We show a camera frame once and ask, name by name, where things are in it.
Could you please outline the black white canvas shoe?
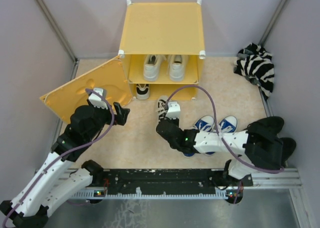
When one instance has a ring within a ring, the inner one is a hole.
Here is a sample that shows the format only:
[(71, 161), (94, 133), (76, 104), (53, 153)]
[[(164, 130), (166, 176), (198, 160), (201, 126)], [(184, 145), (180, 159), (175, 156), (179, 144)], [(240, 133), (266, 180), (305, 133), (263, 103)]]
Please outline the black white canvas shoe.
[(168, 110), (166, 109), (166, 102), (168, 100), (168, 96), (162, 95), (158, 98), (156, 102), (156, 113), (157, 113), (157, 122), (160, 123), (163, 120), (168, 120), (166, 117)]
[(146, 100), (150, 96), (149, 84), (136, 84), (136, 98)]

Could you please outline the blue canvas shoe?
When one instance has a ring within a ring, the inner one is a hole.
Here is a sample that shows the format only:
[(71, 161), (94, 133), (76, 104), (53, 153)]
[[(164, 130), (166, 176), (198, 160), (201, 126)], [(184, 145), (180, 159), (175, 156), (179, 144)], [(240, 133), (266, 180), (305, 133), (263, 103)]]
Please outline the blue canvas shoe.
[[(202, 120), (206, 123), (202, 128), (203, 131), (215, 132), (215, 121), (210, 115), (204, 116)], [(238, 127), (238, 120), (234, 116), (227, 116), (220, 121), (219, 126), (222, 132), (233, 133)]]
[[(200, 130), (205, 132), (211, 132), (213, 125), (215, 124), (214, 118), (210, 115), (203, 116), (189, 129)], [(207, 156), (211, 156), (214, 152), (204, 153)], [(195, 155), (195, 153), (183, 153), (184, 157), (190, 158)]]

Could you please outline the white sneaker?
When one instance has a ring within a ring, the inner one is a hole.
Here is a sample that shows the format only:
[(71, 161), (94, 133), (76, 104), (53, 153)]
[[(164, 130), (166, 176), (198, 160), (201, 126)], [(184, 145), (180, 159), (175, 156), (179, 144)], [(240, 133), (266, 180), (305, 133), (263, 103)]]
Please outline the white sneaker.
[(189, 61), (188, 55), (169, 55), (169, 77), (174, 82), (180, 82), (185, 78), (186, 66)]
[(143, 65), (143, 77), (146, 81), (155, 81), (159, 77), (162, 62), (166, 60), (165, 55), (148, 54)]

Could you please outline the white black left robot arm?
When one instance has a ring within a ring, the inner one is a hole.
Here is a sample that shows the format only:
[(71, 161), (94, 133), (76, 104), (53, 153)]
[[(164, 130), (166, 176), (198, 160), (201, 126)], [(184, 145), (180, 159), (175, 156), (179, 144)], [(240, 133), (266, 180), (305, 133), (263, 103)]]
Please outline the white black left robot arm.
[(58, 178), (106, 132), (104, 126), (125, 125), (130, 110), (117, 102), (112, 106), (91, 103), (77, 107), (70, 123), (51, 147), (42, 167), (28, 185), (12, 200), (4, 200), (0, 210), (15, 227), (44, 227), (54, 211), (77, 191), (103, 183), (104, 169), (95, 161), (86, 161), (63, 183), (54, 187)]

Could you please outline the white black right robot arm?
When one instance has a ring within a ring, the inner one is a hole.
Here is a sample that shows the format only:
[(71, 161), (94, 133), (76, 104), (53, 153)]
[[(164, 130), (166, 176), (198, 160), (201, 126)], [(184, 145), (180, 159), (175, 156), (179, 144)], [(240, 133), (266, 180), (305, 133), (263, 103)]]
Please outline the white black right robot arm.
[(283, 141), (278, 137), (285, 122), (273, 116), (260, 119), (239, 132), (208, 132), (179, 128), (178, 119), (162, 118), (155, 130), (169, 143), (170, 148), (183, 154), (230, 153), (226, 162), (224, 182), (236, 185), (253, 173), (277, 174), (283, 172)]

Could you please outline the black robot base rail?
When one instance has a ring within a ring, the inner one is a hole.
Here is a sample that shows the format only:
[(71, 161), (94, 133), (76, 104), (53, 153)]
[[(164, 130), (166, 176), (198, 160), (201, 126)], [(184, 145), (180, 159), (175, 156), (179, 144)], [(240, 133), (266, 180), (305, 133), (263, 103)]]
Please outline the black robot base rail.
[(239, 181), (222, 169), (106, 169), (72, 199), (92, 203), (103, 199), (229, 200), (238, 187), (252, 185), (251, 175)]

